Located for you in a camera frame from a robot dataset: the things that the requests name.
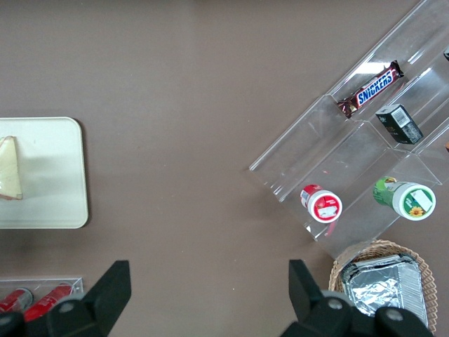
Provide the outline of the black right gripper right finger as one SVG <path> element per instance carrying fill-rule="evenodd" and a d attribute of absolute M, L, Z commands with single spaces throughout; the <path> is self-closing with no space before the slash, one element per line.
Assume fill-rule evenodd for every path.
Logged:
<path fill-rule="evenodd" d="M 376 336 L 375 320 L 335 295 L 325 296 L 303 260 L 290 260 L 288 292 L 297 319 L 282 336 Z"/>

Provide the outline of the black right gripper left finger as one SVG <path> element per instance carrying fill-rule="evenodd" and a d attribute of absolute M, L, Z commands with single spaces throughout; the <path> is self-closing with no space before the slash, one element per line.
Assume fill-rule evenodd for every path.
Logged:
<path fill-rule="evenodd" d="M 108 336 L 131 297 L 130 265 L 117 260 L 82 296 L 58 301 L 25 324 L 26 336 Z"/>

